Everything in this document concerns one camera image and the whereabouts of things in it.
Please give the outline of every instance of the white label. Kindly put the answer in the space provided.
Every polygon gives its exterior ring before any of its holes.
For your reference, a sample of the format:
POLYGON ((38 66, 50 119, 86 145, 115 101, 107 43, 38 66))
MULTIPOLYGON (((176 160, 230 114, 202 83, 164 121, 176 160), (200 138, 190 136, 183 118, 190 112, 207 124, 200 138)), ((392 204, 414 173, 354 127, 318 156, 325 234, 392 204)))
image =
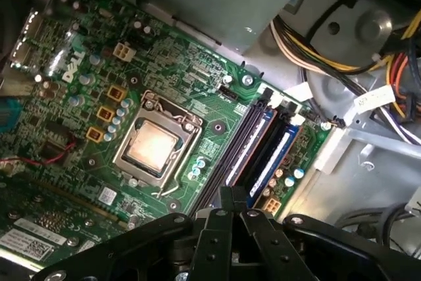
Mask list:
POLYGON ((359 96, 354 99, 354 104, 358 114, 361 114, 395 101, 396 98, 393 88, 390 85, 386 85, 359 96))
POLYGON ((84 242, 84 244, 79 248, 78 253, 81 253, 89 248, 92 248, 93 246, 95 246, 95 243, 91 240, 87 240, 86 242, 84 242))
POLYGON ((54 250, 52 245, 15 229, 0 238, 0 245, 37 261, 41 261, 54 250))
POLYGON ((313 98, 308 82, 303 82, 299 85, 288 88, 284 92, 299 102, 304 102, 313 98))
POLYGON ((250 191, 251 197, 253 197, 256 194, 257 189, 260 187, 264 178, 268 174, 269 170, 272 168, 272 166, 275 163, 275 160, 278 158, 278 155, 280 154, 281 150, 284 148, 285 144, 289 140, 290 135, 291 135, 290 133, 285 133, 285 135, 283 136, 283 138, 282 138, 281 142, 279 143, 279 145, 277 146, 274 154, 271 156, 271 158, 269 160, 269 163, 263 169, 263 171, 260 174, 259 179, 257 179, 255 185, 251 188, 251 191, 250 191))
POLYGON ((78 71, 80 64, 85 57, 85 52, 74 52, 70 63, 67 65, 67 71, 63 74, 62 80, 68 83, 73 81, 74 74, 78 71))
POLYGON ((63 236, 60 236, 50 230, 47 230, 44 227, 41 227, 40 225, 34 224, 24 218, 18 219, 16 222, 14 222, 14 225, 24 228, 25 230, 29 230, 35 235, 44 237, 46 240, 49 240, 50 242, 56 243, 58 245, 64 244, 67 240, 63 236))
POLYGON ((114 199, 116 198, 117 193, 110 188, 104 187, 103 191, 98 197, 98 200, 100 200, 102 203, 105 203, 106 205, 112 205, 114 199))

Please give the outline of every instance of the black ram slot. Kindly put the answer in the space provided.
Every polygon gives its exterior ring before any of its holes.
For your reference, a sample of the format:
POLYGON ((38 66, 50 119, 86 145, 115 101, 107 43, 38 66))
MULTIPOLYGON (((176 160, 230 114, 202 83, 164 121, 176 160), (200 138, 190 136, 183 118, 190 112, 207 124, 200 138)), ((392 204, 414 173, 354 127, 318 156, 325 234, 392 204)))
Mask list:
POLYGON ((193 204, 189 211, 189 216, 194 214, 205 207, 208 207, 216 195, 221 183, 224 181, 228 171, 235 162, 235 158, 241 153, 241 150, 245 142, 249 139, 251 133, 253 133, 255 126, 260 122, 262 116, 268 107, 268 102, 272 97, 273 91, 266 89, 261 97, 252 104, 247 111, 247 114, 243 117, 237 131, 231 142, 228 144, 222 158, 218 164, 214 167, 212 174, 209 176, 206 182, 203 193, 199 196, 196 202, 193 204))
POLYGON ((249 159, 249 163, 244 168, 246 172, 238 179, 237 186, 244 186, 246 191, 254 186, 256 177, 266 167, 280 140, 283 138, 288 122, 289 117, 285 114, 280 114, 272 122, 268 132, 263 136, 253 156, 249 159))

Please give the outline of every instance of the chip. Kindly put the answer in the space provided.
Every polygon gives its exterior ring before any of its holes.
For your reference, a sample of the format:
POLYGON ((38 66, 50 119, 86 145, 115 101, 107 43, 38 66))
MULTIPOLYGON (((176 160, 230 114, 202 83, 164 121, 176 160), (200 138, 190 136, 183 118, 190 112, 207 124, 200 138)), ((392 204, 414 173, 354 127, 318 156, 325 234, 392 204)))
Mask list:
POLYGON ((152 122, 145 121, 130 143, 127 156, 148 168, 161 172, 178 138, 152 122))
POLYGON ((55 164, 63 166, 68 157, 68 153, 65 151, 63 147, 57 144, 51 143, 50 141, 46 141, 43 147, 41 148, 41 151, 39 152, 39 156, 48 161, 49 159, 58 157, 62 153, 64 153, 63 156, 60 159, 57 159, 54 162, 55 164))

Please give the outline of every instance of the ram slot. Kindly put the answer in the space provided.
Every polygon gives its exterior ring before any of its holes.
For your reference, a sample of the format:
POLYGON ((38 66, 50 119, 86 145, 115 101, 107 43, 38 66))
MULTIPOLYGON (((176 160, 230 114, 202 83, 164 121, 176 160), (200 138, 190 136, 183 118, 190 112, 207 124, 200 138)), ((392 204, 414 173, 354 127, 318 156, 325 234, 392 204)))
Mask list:
POLYGON ((299 126, 289 125, 281 140, 270 155, 269 161, 263 170, 256 175, 255 181, 249 190, 247 190, 247 206, 254 207, 260 199, 263 190, 267 187, 270 179, 273 178, 276 169, 281 165, 283 159, 288 154, 300 132, 299 126))
POLYGON ((266 89, 264 93, 248 108, 243 120, 240 122, 238 129, 235 131, 228 146, 225 149, 222 158, 218 161, 209 176, 208 181, 203 186, 203 194, 201 194, 189 210, 189 216, 194 214, 212 203, 216 192, 224 178, 234 167, 237 158, 241 155, 245 144, 255 131, 268 110, 268 102, 273 91, 266 89))

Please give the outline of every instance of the yellow wire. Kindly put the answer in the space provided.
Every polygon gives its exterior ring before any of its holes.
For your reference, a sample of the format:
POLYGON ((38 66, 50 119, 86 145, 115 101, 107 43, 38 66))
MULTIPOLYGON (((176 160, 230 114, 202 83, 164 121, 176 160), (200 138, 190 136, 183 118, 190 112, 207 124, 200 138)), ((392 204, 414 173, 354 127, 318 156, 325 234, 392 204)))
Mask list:
MULTIPOLYGON (((416 29, 420 25, 420 23, 421 23, 421 10, 418 11, 416 16, 412 19, 411 23, 409 24, 409 27, 405 30, 401 39, 407 39, 413 36, 414 33, 416 32, 416 29)), ((395 58, 395 55, 391 55, 389 57, 389 60, 387 61, 387 68, 386 68, 386 84, 387 85, 390 85, 390 74, 391 74, 392 63, 393 63, 394 58, 395 58)), ((405 113, 401 110, 397 102, 395 101, 392 104, 395 107, 396 111, 399 113, 399 115, 405 118, 406 117, 405 113)))

